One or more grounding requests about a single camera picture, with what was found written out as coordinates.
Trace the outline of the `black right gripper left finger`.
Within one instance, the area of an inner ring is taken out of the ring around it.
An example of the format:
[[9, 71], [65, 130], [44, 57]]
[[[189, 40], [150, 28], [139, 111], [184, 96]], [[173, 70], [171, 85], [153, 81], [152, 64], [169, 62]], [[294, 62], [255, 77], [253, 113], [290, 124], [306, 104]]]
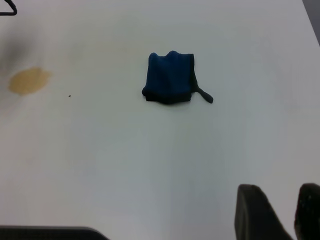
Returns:
[[237, 189], [234, 217], [237, 240], [291, 240], [265, 193], [256, 185]]

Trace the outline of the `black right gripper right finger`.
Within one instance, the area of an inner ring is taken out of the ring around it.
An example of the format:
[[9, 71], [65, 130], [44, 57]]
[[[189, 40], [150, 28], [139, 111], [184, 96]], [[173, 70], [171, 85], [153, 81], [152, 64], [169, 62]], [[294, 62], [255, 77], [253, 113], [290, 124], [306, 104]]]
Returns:
[[320, 186], [304, 183], [295, 212], [294, 230], [298, 240], [320, 239]]

